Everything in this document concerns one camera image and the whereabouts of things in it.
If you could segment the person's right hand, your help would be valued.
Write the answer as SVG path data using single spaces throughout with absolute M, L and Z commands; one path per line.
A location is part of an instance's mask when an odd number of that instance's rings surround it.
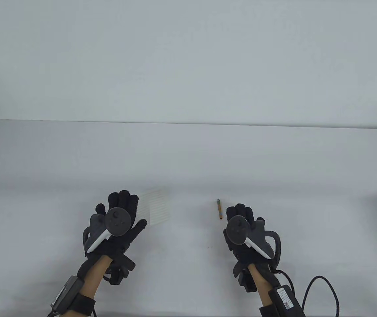
M 262 217 L 255 219 L 252 208 L 241 203 L 228 207 L 226 216 L 228 223 L 233 224 L 223 230 L 223 235 L 229 250 L 237 259 L 234 276 L 238 277 L 252 264 L 272 287 L 279 286 L 278 279 L 270 269 L 275 253 L 266 241 L 265 220 Z

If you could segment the person's left hand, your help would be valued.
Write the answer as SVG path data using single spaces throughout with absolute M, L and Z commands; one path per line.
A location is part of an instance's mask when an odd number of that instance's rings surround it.
M 121 190 L 108 196 L 108 209 L 102 203 L 95 207 L 95 214 L 91 215 L 89 226 L 83 232 L 82 239 L 87 260 L 79 268 L 78 278 L 84 279 L 88 271 L 102 256 L 112 259 L 102 276 L 111 285 L 120 284 L 123 279 L 128 277 L 129 272 L 134 270 L 135 263 L 125 255 L 125 252 L 147 226 L 146 219 L 135 222 L 138 202 L 139 197 L 137 195 L 130 194 L 128 190 Z M 108 214 L 111 215 L 114 208 L 120 208 L 128 213 L 128 231 L 120 236 L 111 235 L 108 238 L 101 238 L 100 236 L 107 229 L 107 223 L 112 218 L 112 216 L 108 217 Z

